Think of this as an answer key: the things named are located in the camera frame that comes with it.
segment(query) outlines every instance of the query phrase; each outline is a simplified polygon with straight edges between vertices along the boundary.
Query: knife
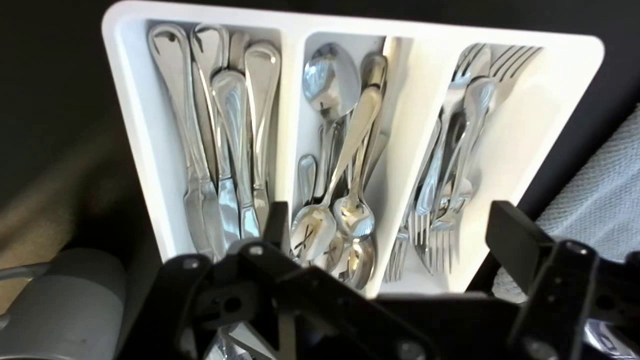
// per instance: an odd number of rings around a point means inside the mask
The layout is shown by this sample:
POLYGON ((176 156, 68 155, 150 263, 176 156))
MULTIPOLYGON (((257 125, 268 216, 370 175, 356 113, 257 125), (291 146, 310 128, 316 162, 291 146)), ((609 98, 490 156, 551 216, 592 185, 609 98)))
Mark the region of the knife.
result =
POLYGON ((211 81, 211 96, 221 117, 221 128, 226 132, 235 170, 239 239, 260 241, 260 225, 252 197, 249 118, 243 76, 235 71, 217 72, 211 81))
MULTIPOLYGON (((367 76, 367 85, 373 85, 379 89, 382 96, 385 95, 385 89, 387 87, 394 87, 395 85, 395 78, 397 78, 397 63, 399 63, 399 39, 395 36, 385 36, 383 39, 383 44, 382 44, 382 56, 383 58, 383 67, 379 67, 379 58, 376 58, 373 63, 370 63, 367 67, 376 67, 378 64, 378 71, 370 72, 367 76)), ((382 156, 382 153, 385 151, 385 144, 387 144, 387 139, 389 139, 389 125, 383 125, 383 110, 379 110, 379 117, 378 120, 373 122, 373 128, 371 128, 371 135, 370 135, 370 140, 367 140, 367 155, 366 155, 366 167, 363 167, 363 189, 367 186, 367 181, 370 176, 373 175, 373 169, 382 156)))
POLYGON ((169 95, 182 148, 186 151, 183 209, 187 231, 193 248, 215 263, 224 257, 219 253, 219 212, 193 110, 187 36, 180 26, 166 25, 150 30, 147 44, 169 95))
POLYGON ((253 137, 253 204, 264 231, 269 210, 268 131, 279 81, 279 55, 272 44, 257 43, 243 53, 248 104, 253 137))
POLYGON ((206 120, 210 127, 210 139, 213 146, 213 169, 215 169, 215 186, 217 186, 217 212, 221 218, 221 239, 224 250, 230 244, 239 241, 239 210, 237 210, 237 197, 234 186, 231 162, 228 155, 228 140, 221 131, 221 118, 217 109, 211 100, 210 81, 211 76, 228 64, 228 32, 224 28, 213 26, 197 26, 190 34, 191 55, 197 64, 199 83, 195 89, 201 89, 206 98, 206 120))

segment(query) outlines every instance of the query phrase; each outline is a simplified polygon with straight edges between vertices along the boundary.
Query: spoon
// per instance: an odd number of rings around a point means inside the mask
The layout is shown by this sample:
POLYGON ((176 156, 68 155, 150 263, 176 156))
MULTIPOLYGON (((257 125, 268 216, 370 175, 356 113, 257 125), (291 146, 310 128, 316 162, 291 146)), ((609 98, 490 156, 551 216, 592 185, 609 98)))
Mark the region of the spoon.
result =
POLYGON ((337 127, 359 96, 359 72, 348 53, 337 44, 319 47, 304 64, 302 91, 308 104, 325 120, 319 132, 319 160, 313 197, 325 193, 332 151, 337 127))
POLYGON ((376 242, 371 237, 366 239, 351 239, 348 248, 344 250, 344 270, 337 278, 351 287, 363 288, 366 283, 376 272, 376 242))
POLYGON ((300 260, 319 257, 336 237, 336 218, 330 212, 330 201, 336 185, 370 132, 370 118, 379 113, 382 96, 373 89, 366 89, 345 128, 344 146, 340 151, 334 175, 319 204, 304 207, 291 226, 291 253, 300 260))
MULTIPOLYGON (((363 60, 363 68, 366 68, 363 89, 367 93, 376 93, 376 98, 382 98, 383 83, 385 83, 385 58, 382 55, 370 55, 363 60)), ((370 128, 376 127, 379 106, 367 118, 370 128)), ((373 233, 373 226, 376 226, 376 216, 371 209, 366 204, 366 201, 362 199, 363 165, 366 165, 366 159, 370 156, 367 148, 370 148, 370 132, 356 155, 351 175, 350 175, 351 176, 350 193, 344 199, 337 199, 334 204, 334 216, 336 216, 337 229, 340 233, 345 233, 350 239, 366 239, 373 233)))

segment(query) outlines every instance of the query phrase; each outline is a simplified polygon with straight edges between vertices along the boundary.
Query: spoon bowl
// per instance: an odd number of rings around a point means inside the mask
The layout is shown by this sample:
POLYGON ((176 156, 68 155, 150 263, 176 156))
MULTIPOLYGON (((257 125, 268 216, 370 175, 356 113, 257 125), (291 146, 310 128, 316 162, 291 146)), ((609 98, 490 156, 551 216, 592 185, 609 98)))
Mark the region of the spoon bowl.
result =
POLYGON ((328 210, 328 207, 321 204, 310 204, 304 207, 291 225, 289 244, 294 259, 300 260, 312 260, 318 259, 324 253, 324 244, 328 244, 337 226, 328 210))
POLYGON ((324 118, 313 189, 313 199, 321 199, 336 153, 337 127, 359 100, 359 72, 341 47, 324 44, 304 64, 302 93, 308 104, 324 118))
POLYGON ((376 239, 373 234, 351 239, 341 253, 344 272, 337 278, 362 290, 376 272, 376 239))
POLYGON ((336 233, 332 244, 325 250, 324 270, 337 278, 337 264, 341 263, 344 250, 350 247, 350 239, 344 233, 336 233))
POLYGON ((370 237, 376 229, 376 216, 371 209, 363 199, 359 199, 357 207, 350 207, 348 203, 350 201, 345 197, 334 203, 337 231, 350 239, 370 237))
POLYGON ((359 72, 341 47, 324 44, 304 64, 302 93, 321 118, 340 122, 357 104, 359 72))

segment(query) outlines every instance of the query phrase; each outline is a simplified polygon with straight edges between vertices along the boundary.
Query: cutlery tray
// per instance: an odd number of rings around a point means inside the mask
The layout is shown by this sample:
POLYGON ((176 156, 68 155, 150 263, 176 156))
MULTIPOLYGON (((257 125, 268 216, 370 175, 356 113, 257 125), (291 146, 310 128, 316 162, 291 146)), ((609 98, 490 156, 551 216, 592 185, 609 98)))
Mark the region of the cutlery tray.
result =
POLYGON ((193 247, 182 203, 186 181, 180 139, 146 44, 150 26, 157 23, 183 26, 203 23, 246 30, 252 41, 269 41, 279 49, 282 76, 269 132, 269 175, 272 197, 289 203, 289 209, 298 207, 294 197, 298 159, 318 156, 321 127, 321 118, 302 96, 304 60, 319 44, 337 43, 359 67, 367 53, 379 53, 383 36, 399 39, 379 113, 389 139, 366 189, 366 201, 378 220, 376 274, 363 288, 370 298, 463 292, 487 253, 484 233, 490 203, 516 204, 521 199, 604 56, 602 43, 592 36, 120 2, 103 16, 101 36, 162 260, 193 253, 193 247), (463 210, 459 257, 451 272, 432 277, 410 253, 401 281, 382 284, 448 83, 461 51, 477 43, 541 47, 541 53, 518 78, 507 102, 491 114, 471 156, 479 186, 463 210))

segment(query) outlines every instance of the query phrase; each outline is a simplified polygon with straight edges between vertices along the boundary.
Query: stainless steel fork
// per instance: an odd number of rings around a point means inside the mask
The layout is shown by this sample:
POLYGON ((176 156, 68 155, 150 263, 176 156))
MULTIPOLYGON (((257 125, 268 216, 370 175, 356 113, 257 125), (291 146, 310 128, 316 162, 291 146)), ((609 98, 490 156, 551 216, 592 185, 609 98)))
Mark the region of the stainless steel fork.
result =
POLYGON ((425 165, 419 194, 414 204, 414 212, 410 216, 410 229, 411 229, 411 244, 418 253, 418 259, 421 264, 430 270, 433 263, 433 247, 427 242, 430 239, 430 225, 432 225, 432 212, 437 209, 436 194, 439 189, 441 173, 448 169, 448 162, 451 160, 446 156, 446 143, 448 132, 454 114, 461 110, 461 100, 465 87, 477 76, 477 72, 485 72, 485 67, 490 63, 490 55, 485 55, 484 44, 469 47, 458 60, 451 85, 448 89, 446 100, 441 104, 441 113, 433 131, 433 148, 430 153, 430 162, 425 165))
POLYGON ((403 272, 403 263, 405 263, 405 253, 410 244, 410 225, 407 225, 407 215, 403 215, 401 226, 395 234, 392 257, 387 260, 387 266, 383 270, 383 283, 397 283, 401 281, 403 272))
MULTIPOLYGON (((485 113, 477 113, 473 120, 468 122, 477 122, 473 140, 479 139, 479 131, 484 128, 484 122, 487 114, 504 104, 507 96, 511 95, 518 76, 523 72, 527 64, 532 64, 532 58, 540 53, 540 49, 534 47, 507 47, 490 67, 490 78, 495 81, 495 95, 491 96, 491 104, 485 106, 485 113)), ((430 253, 430 270, 432 272, 451 272, 454 260, 458 260, 459 253, 459 222, 461 222, 461 212, 463 204, 471 199, 473 191, 477 185, 471 185, 465 181, 465 189, 454 194, 451 203, 441 215, 432 215, 432 225, 430 225, 430 239, 427 239, 427 248, 430 253)))

